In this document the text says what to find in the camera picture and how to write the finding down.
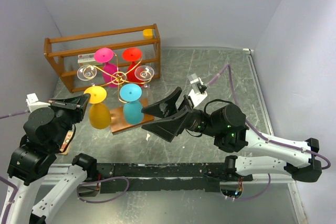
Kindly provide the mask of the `yellow plastic wine glass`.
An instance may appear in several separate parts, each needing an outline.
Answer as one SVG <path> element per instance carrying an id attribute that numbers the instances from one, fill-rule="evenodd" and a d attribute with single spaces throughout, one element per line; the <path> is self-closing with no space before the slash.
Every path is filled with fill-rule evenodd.
<path id="1" fill-rule="evenodd" d="M 105 129 L 111 124 L 109 108 L 103 103 L 107 97 L 107 92 L 100 86 L 91 86 L 85 89 L 84 94 L 89 94 L 89 121 L 95 129 Z"/>

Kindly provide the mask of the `clear flute glass one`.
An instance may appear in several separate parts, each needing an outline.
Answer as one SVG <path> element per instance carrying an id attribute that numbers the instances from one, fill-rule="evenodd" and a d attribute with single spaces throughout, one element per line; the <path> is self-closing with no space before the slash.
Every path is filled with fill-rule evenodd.
<path id="1" fill-rule="evenodd" d="M 153 103 L 153 92 L 149 85 L 142 87 L 142 98 L 147 100 L 148 105 Z"/>

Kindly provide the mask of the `clear flute glass three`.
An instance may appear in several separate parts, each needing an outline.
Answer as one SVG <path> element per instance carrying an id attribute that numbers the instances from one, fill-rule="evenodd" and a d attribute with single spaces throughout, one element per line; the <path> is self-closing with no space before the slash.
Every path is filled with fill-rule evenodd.
<path id="1" fill-rule="evenodd" d="M 77 78 L 86 86 L 97 86 L 96 81 L 98 69 L 93 65 L 83 65 L 77 70 Z"/>

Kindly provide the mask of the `blue plastic wine glass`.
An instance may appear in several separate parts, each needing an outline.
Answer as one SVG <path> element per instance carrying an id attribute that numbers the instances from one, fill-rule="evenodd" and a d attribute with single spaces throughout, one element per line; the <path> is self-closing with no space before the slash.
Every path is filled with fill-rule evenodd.
<path id="1" fill-rule="evenodd" d="M 119 95 L 125 101 L 123 115 L 126 122 L 132 125 L 141 123 L 144 118 L 143 106 L 139 101 L 142 89 L 137 84 L 129 83 L 120 89 Z"/>

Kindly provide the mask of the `pink plastic wine glass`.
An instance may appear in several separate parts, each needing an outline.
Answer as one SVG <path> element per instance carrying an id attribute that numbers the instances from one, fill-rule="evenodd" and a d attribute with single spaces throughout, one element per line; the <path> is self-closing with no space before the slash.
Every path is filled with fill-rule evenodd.
<path id="1" fill-rule="evenodd" d="M 118 67 L 115 64 L 110 63 L 114 57 L 114 52 L 109 48 L 101 48 L 94 53 L 94 59 L 98 63 L 103 63 L 103 79 L 105 83 L 111 82 L 111 76 L 118 71 Z"/>

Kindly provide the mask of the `clear flute glass two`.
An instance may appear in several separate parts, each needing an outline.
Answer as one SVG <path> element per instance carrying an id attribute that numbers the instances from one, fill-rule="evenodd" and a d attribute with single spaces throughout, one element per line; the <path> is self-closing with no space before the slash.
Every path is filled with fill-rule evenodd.
<path id="1" fill-rule="evenodd" d="M 143 85 L 144 88 L 147 88 L 148 83 L 154 77 L 154 69 L 149 65 L 141 65 L 135 69 L 134 75 L 137 82 Z"/>

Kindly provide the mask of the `red plastic wine glass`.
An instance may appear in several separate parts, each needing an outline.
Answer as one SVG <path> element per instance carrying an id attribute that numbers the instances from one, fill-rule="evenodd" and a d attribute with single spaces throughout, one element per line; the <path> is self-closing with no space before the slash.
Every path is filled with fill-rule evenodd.
<path id="1" fill-rule="evenodd" d="M 137 64 L 141 60 L 142 51 L 139 48 L 128 48 L 123 52 L 122 57 L 125 61 L 131 62 L 126 73 L 127 80 L 140 83 L 140 80 L 135 76 L 135 70 L 138 67 Z"/>

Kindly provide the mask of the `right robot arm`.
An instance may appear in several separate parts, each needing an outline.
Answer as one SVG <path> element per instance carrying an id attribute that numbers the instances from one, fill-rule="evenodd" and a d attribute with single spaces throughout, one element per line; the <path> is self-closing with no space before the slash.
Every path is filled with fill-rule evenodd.
<path id="1" fill-rule="evenodd" d="M 187 95 L 176 106 L 181 92 L 176 88 L 165 99 L 144 107 L 142 112 L 157 120 L 142 128 L 167 142 L 184 130 L 194 132 L 195 137 L 213 137 L 214 145 L 229 156 L 219 173 L 207 172 L 208 176 L 233 181 L 253 174 L 282 174 L 306 183 L 316 182 L 321 176 L 322 165 L 316 158 L 319 142 L 315 138 L 290 141 L 261 133 L 248 125 L 239 106 L 229 101 L 211 114 L 196 109 Z"/>

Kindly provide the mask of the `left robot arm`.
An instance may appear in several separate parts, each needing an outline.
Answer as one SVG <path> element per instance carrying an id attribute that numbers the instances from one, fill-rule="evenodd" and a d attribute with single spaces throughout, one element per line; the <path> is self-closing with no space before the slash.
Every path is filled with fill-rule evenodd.
<path id="1" fill-rule="evenodd" d="M 83 120 L 90 95 L 41 102 L 28 94 L 29 117 L 25 135 L 11 155 L 8 178 L 1 178 L 7 195 L 1 223 L 51 223 L 69 194 L 82 182 L 98 177 L 97 160 L 87 154 L 75 156 L 65 175 L 39 202 L 36 195 L 69 131 Z"/>

